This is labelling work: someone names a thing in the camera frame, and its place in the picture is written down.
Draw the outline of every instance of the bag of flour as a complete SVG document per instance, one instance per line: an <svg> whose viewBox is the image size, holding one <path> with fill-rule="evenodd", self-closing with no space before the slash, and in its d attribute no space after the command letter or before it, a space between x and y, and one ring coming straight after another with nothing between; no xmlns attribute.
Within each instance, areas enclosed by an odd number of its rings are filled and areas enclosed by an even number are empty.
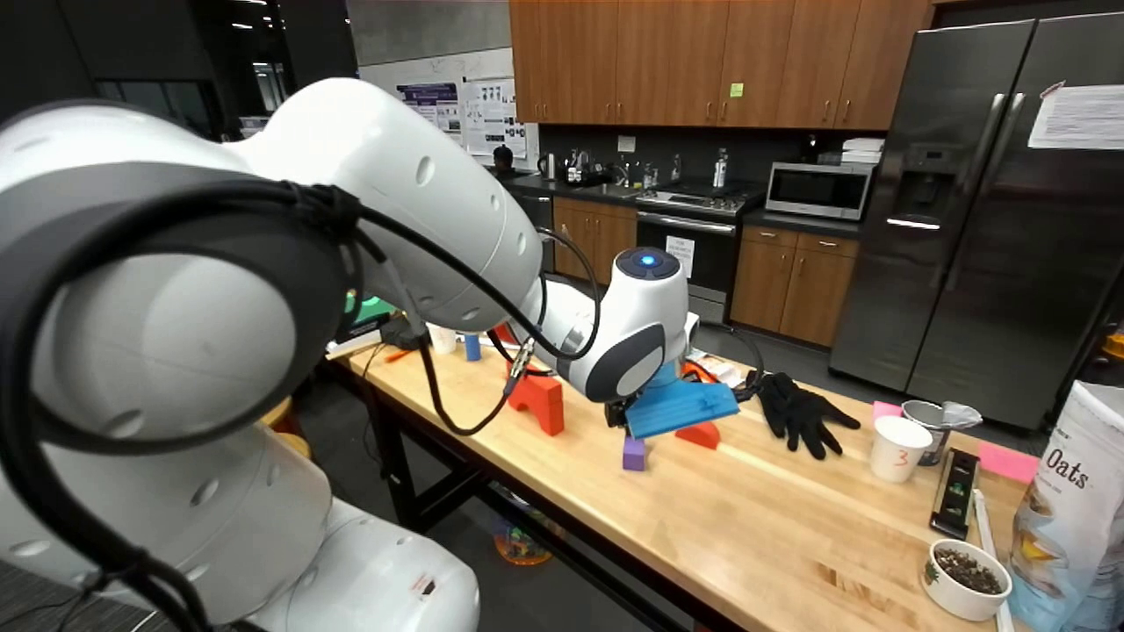
<svg viewBox="0 0 1124 632"><path fill-rule="evenodd" d="M1016 512L1013 613L1032 632L1124 623L1124 389L1076 382Z"/></svg>

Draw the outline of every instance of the wooden table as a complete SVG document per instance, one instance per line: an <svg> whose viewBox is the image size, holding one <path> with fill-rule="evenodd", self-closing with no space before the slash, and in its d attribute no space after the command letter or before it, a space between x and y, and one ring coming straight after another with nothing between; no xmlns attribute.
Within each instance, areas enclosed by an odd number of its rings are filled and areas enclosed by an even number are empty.
<svg viewBox="0 0 1124 632"><path fill-rule="evenodd" d="M420 359L383 362L383 354L350 354L347 367L417 426L440 426ZM468 426L497 403L504 365L497 354L485 362L440 354L440 385L445 409ZM623 429L609 429L602 403L576 389L564 389L557 440L505 409L458 442L737 627L994 627L944 613L919 586L933 539L926 516L939 470L919 470L909 485L871 478L871 403L824 398L864 429L837 429L847 454L822 462L806 448L788 454L753 401L719 422L719 448L660 435L650 440L650 470L631 473L623 470ZM980 485L996 552L1007 552L1022 489L988 473Z"/></svg>

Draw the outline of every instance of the refrigerator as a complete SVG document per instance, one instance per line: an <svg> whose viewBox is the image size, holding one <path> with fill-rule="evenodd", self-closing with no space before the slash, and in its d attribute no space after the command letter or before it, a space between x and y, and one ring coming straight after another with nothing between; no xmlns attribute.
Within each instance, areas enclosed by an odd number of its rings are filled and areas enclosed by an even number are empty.
<svg viewBox="0 0 1124 632"><path fill-rule="evenodd" d="M1041 429L1124 268L1124 11L913 39L829 367Z"/></svg>

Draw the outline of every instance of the microwave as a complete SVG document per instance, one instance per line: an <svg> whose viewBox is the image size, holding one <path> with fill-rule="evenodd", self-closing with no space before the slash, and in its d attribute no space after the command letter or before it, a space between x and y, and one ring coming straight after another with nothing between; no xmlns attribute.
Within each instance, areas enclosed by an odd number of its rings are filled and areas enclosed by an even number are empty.
<svg viewBox="0 0 1124 632"><path fill-rule="evenodd" d="M864 220L875 166L774 162L766 213Z"/></svg>

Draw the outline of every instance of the wooden cabinet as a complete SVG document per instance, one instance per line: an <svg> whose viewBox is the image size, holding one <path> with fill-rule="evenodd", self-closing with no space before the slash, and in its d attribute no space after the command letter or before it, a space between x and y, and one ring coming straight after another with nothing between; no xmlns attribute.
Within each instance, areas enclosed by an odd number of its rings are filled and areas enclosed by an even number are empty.
<svg viewBox="0 0 1124 632"><path fill-rule="evenodd" d="M637 245L637 212L617 202L557 195L554 233L564 236L587 256L595 281L609 285L610 258L623 248ZM554 269L564 278L587 278L587 269L564 245L554 245Z"/></svg>
<svg viewBox="0 0 1124 632"><path fill-rule="evenodd" d="M810 345L834 345L855 256L855 238L745 229L732 320Z"/></svg>
<svg viewBox="0 0 1124 632"><path fill-rule="evenodd" d="M509 21L519 120L889 131L932 0L509 0Z"/></svg>

